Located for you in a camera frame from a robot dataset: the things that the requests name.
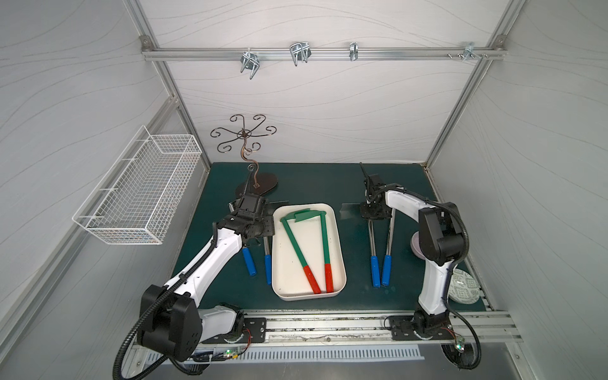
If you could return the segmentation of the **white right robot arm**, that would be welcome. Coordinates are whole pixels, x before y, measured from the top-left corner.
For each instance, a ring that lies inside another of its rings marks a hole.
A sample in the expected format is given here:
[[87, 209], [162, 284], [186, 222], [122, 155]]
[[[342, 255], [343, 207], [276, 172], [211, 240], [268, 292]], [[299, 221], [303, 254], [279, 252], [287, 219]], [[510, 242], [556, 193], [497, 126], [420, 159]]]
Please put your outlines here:
[[411, 321], [415, 334], [429, 340], [450, 324], [448, 289], [454, 269], [470, 248], [465, 224], [453, 203], [439, 203], [380, 176], [364, 175], [362, 217], [382, 220], [400, 212], [419, 225], [419, 246], [425, 259], [424, 281]]

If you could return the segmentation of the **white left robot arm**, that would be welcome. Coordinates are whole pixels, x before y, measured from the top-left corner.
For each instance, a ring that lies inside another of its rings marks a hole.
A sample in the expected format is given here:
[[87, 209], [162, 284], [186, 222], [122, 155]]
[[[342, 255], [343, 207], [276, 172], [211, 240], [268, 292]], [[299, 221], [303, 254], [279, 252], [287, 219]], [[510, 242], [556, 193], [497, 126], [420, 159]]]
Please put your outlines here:
[[245, 194], [212, 227], [212, 237], [180, 273], [142, 296], [137, 344], [184, 361], [197, 345], [234, 329], [238, 312], [217, 306], [200, 316], [198, 306], [215, 277], [250, 239], [272, 236], [272, 212], [263, 196]]

